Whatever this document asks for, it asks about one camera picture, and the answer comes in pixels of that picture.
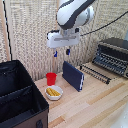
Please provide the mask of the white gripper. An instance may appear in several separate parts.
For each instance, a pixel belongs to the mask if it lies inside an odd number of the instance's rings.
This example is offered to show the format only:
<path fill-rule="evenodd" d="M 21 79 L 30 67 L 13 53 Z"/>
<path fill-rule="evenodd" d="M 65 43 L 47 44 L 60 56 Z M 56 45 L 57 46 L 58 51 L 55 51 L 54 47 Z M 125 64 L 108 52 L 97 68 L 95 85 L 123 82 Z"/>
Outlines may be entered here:
<path fill-rule="evenodd" d="M 47 46 L 58 48 L 72 46 L 79 43 L 80 33 L 78 28 L 68 30 L 52 30 L 47 33 Z M 70 55 L 71 50 L 66 50 L 66 55 Z M 54 51 L 54 57 L 58 56 L 58 51 Z"/>

